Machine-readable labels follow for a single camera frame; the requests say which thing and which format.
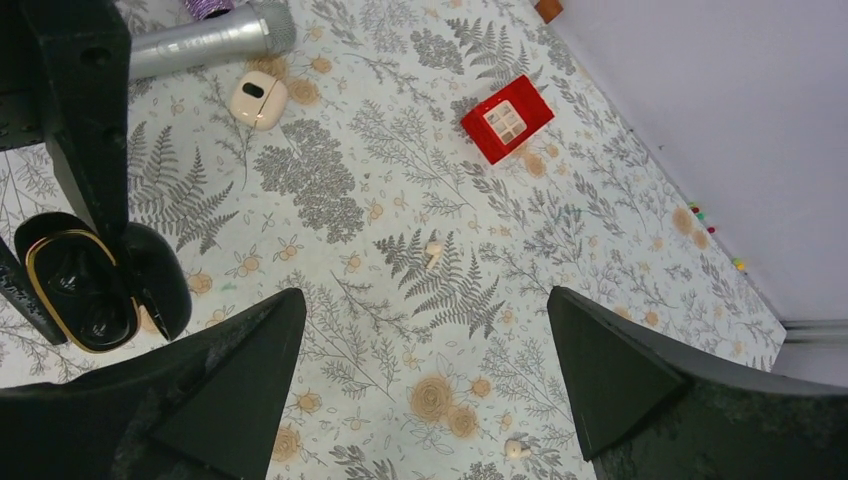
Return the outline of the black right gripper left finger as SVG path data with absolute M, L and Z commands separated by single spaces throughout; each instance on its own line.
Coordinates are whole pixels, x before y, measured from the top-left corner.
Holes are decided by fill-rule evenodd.
M 306 323 L 280 291 L 64 384 L 1 392 L 5 479 L 262 479 Z

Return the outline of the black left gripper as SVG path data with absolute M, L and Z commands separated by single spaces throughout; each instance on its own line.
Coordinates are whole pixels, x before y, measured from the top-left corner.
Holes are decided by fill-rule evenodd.
M 116 249 L 128 224 L 130 50 L 111 1 L 1 3 L 1 149 L 44 134 L 73 211 Z

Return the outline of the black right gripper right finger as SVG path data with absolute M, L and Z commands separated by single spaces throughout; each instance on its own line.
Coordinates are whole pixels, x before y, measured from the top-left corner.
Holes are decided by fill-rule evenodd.
M 576 436 L 601 479 L 843 479 L 847 391 L 737 364 L 556 287 Z

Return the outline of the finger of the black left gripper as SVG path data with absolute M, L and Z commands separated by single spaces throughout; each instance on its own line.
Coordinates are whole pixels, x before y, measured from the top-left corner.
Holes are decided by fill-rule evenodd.
M 52 345 L 67 342 L 56 321 L 34 291 L 24 267 L 1 240 L 1 295 Z

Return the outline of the black earbud charging case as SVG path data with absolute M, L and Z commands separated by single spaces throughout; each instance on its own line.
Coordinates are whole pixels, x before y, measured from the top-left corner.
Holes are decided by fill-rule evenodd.
M 148 315 L 168 341 L 192 313 L 187 282 L 173 249 L 155 230 L 131 222 L 120 240 L 125 259 L 79 218 L 51 212 L 14 235 L 27 280 L 48 317 L 72 343 L 91 353 L 126 344 Z

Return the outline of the beige earbud charging case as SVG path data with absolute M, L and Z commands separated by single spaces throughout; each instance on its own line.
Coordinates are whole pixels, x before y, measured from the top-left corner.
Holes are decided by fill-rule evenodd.
M 253 129 L 268 131 L 281 119 L 288 98 L 283 82 L 261 71 L 249 71 L 236 85 L 229 111 L 235 119 Z

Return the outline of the purple glitter microphone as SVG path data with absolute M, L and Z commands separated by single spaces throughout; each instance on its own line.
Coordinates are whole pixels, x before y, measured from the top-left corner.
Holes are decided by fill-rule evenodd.
M 201 21 L 225 15 L 244 4 L 242 0 L 184 0 L 187 12 Z

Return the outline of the beige earbud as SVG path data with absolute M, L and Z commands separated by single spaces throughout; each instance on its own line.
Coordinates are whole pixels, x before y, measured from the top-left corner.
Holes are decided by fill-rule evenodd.
M 425 247 L 425 253 L 429 256 L 425 268 L 432 270 L 443 255 L 443 245 L 439 242 L 430 242 Z
M 504 456 L 511 460 L 527 458 L 532 454 L 530 448 L 518 439 L 507 439 L 504 442 Z

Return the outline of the silver microphone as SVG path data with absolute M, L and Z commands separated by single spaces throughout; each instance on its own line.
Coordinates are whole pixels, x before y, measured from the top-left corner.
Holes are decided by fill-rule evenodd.
M 168 75 L 200 65 L 284 55 L 296 42 L 285 2 L 248 1 L 228 13 L 132 38 L 129 78 Z

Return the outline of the small coloured beads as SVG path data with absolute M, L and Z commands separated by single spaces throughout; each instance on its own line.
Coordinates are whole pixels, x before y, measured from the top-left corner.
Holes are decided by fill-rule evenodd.
M 690 237 L 697 248 L 705 250 L 710 246 L 710 238 L 716 233 L 717 229 L 714 226 L 708 225 L 704 222 L 705 213 L 700 209 L 700 207 L 696 203 L 690 202 L 687 204 L 687 206 L 700 224 L 699 227 L 693 228 Z M 743 259 L 738 257 L 732 257 L 731 262 L 737 271 L 741 272 L 744 275 L 748 274 L 747 264 Z

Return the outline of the floral table mat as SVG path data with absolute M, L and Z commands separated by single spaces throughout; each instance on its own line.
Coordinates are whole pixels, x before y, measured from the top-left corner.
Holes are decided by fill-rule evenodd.
M 190 332 L 283 287 L 270 472 L 579 478 L 545 305 L 571 286 L 772 367 L 786 333 L 529 1 L 295 1 L 285 57 L 129 87 L 132 219 Z

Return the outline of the red box with label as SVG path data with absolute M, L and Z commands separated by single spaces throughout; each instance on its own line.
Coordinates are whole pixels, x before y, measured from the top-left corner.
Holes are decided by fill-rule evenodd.
M 460 121 L 483 157 L 495 165 L 554 119 L 539 90 L 521 75 L 477 104 Z

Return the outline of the aluminium corner rail right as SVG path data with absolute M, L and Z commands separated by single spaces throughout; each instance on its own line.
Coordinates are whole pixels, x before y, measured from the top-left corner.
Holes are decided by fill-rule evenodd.
M 846 320 L 787 320 L 782 323 L 786 343 L 846 345 Z

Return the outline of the brown cube at wall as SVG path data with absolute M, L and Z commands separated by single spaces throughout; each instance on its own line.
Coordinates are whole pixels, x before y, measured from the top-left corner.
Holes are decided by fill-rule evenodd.
M 561 0 L 536 0 L 534 8 L 545 24 L 550 24 L 564 10 Z

